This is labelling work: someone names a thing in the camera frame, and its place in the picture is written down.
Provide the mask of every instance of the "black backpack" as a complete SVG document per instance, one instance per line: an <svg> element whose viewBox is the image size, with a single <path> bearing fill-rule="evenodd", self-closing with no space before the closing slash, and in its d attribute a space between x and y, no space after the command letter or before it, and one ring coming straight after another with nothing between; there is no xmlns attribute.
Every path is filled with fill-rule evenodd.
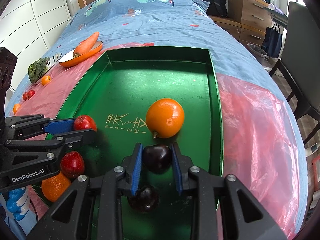
<svg viewBox="0 0 320 240"><path fill-rule="evenodd" d="M208 15L226 17L227 16L227 8L226 8L226 0L203 0L210 2L209 8L207 9Z"/></svg>

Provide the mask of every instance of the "green tray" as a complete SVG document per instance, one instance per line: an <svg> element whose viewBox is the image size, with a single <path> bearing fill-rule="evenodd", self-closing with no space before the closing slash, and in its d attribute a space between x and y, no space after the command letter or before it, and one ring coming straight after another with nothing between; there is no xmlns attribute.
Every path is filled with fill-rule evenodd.
<svg viewBox="0 0 320 240"><path fill-rule="evenodd" d="M172 98L185 112L180 132L169 139L153 139L145 124L149 106ZM104 52L81 78L61 107L57 119L90 115L98 127L95 145L78 150L89 177L104 175L131 155L135 143L177 141L194 165L222 175L223 131L219 91L209 50L187 47L135 47ZM130 240L189 239L192 201L175 189L172 169L156 175L145 168L140 186L153 185L159 206L145 214L122 198L124 238ZM40 185L34 189L47 205ZM96 201L92 239L96 237Z"/></svg>

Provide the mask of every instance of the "carrot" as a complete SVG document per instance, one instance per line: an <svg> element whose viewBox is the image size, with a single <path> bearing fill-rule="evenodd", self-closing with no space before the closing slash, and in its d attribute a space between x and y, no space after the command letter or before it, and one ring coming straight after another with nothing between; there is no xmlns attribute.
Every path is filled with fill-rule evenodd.
<svg viewBox="0 0 320 240"><path fill-rule="evenodd" d="M74 50L73 57L79 57L87 52L89 52L93 46L95 45L97 39L99 37L99 32L95 32L89 38L82 41Z"/></svg>

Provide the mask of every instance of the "red apple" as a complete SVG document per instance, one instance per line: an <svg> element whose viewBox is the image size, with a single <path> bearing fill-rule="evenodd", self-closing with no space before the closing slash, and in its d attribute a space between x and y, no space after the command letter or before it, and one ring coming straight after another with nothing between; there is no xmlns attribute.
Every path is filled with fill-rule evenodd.
<svg viewBox="0 0 320 240"><path fill-rule="evenodd" d="M28 92L28 94L27 94L28 100L29 100L30 98L32 98L35 93L36 93L36 92L35 92L34 90L30 90L30 91Z"/></svg>
<svg viewBox="0 0 320 240"><path fill-rule="evenodd" d="M24 92L22 95L22 99L26 101L27 98L28 98L28 92Z"/></svg>
<svg viewBox="0 0 320 240"><path fill-rule="evenodd" d="M81 154L76 151L67 153L61 160L60 170L70 179L84 174L84 161Z"/></svg>
<svg viewBox="0 0 320 240"><path fill-rule="evenodd" d="M80 115L76 118L75 122L73 123L73 130L83 130L92 128L93 130L97 131L97 125L94 120L86 115Z"/></svg>

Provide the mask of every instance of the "blue bedding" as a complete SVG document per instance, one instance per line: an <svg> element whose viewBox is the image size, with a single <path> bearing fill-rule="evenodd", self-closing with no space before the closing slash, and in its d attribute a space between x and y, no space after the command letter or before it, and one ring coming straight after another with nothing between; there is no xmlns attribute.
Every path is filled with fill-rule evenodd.
<svg viewBox="0 0 320 240"><path fill-rule="evenodd" d="M215 71L251 82L268 89L285 102L295 133L299 159L298 232L307 204L308 179L304 145L292 110L278 86L260 63L229 33L217 26L207 15L208 3L201 0L97 0L79 10L70 20L52 48L44 57L74 49L95 31L104 49L119 44L153 42L160 46L187 46L210 50ZM5 110L9 116L30 85L25 76Z"/></svg>

